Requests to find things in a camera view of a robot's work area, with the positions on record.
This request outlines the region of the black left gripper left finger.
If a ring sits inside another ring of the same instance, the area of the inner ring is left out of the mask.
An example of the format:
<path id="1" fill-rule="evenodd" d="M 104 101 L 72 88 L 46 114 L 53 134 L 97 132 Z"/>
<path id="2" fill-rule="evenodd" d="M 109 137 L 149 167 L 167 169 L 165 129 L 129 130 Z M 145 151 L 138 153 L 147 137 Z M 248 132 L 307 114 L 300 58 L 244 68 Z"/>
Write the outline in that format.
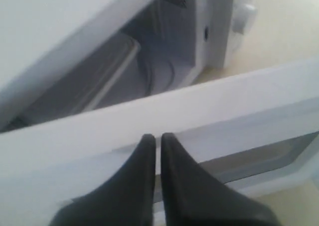
<path id="1" fill-rule="evenodd" d="M 122 167 L 105 183 L 53 217 L 52 226 L 151 226 L 156 139 L 142 136 Z"/>

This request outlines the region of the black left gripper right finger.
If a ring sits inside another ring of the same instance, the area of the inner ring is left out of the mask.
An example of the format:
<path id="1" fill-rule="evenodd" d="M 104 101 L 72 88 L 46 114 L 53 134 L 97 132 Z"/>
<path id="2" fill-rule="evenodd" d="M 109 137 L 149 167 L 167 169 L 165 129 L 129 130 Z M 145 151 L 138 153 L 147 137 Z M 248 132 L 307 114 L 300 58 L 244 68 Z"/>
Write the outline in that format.
<path id="1" fill-rule="evenodd" d="M 275 214 L 219 182 L 173 133 L 161 137 L 161 188 L 168 226 L 274 226 Z"/>

